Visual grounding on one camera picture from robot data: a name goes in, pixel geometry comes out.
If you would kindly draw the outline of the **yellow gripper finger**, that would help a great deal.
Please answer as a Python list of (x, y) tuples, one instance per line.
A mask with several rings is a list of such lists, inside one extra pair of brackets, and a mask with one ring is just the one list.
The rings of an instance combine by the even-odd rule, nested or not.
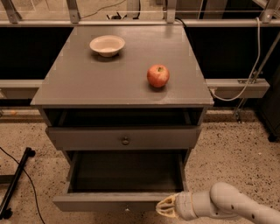
[(157, 207), (159, 207), (159, 208), (174, 207), (175, 206), (176, 197), (177, 197), (176, 194), (168, 196), (167, 198), (159, 201), (157, 203)]
[(166, 207), (166, 208), (160, 208), (157, 207), (156, 211), (158, 214), (167, 217), (167, 218), (177, 218), (178, 215), (173, 207)]

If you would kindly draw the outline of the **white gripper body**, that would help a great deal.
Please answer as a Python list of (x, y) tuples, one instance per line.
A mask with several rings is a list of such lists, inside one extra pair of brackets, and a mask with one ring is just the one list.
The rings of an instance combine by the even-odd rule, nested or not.
[(185, 221), (197, 219), (193, 209), (193, 196), (190, 192), (180, 192), (175, 199), (175, 211), (179, 218)]

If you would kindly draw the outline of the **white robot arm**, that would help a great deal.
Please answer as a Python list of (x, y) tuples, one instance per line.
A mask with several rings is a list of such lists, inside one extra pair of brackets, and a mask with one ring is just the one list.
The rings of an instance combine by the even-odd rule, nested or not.
[(254, 224), (280, 224), (280, 212), (257, 203), (234, 186), (219, 182), (209, 191), (179, 192), (156, 205), (158, 214), (192, 221), (201, 217), (233, 219), (242, 217)]

